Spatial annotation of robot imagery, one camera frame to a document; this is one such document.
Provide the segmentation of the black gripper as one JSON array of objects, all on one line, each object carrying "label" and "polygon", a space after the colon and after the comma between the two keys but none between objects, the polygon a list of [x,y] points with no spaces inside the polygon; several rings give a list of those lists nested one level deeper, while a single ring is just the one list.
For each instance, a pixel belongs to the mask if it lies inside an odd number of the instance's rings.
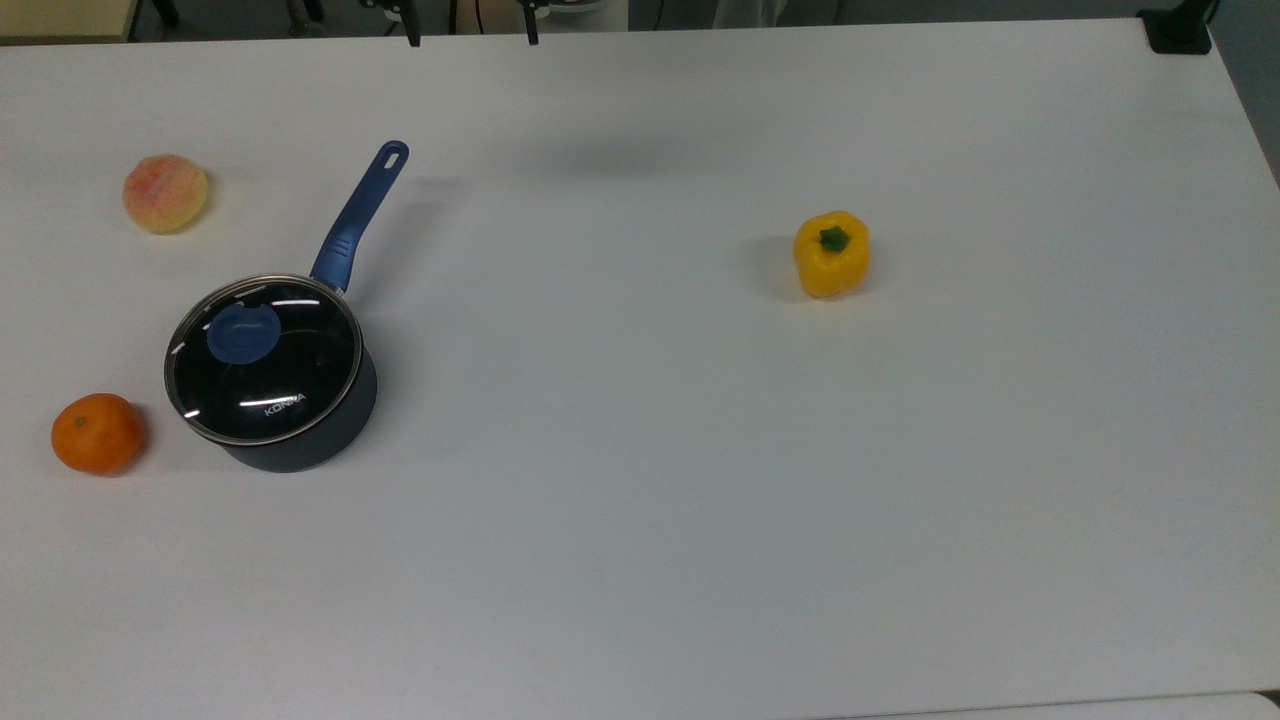
[{"label": "black gripper", "polygon": [[[420,47],[422,37],[421,22],[416,12],[421,12],[428,4],[430,1],[361,1],[360,6],[366,9],[378,8],[388,15],[401,15],[401,28],[404,31],[410,46]],[[580,1],[439,1],[439,4],[447,10],[454,8],[457,12],[462,12],[463,6],[476,6],[477,9],[468,9],[471,13],[483,13],[489,6],[516,8],[517,14],[522,13],[525,33],[530,46],[540,44],[538,15],[581,12]],[[413,5],[416,12],[410,12],[410,5]]]}]

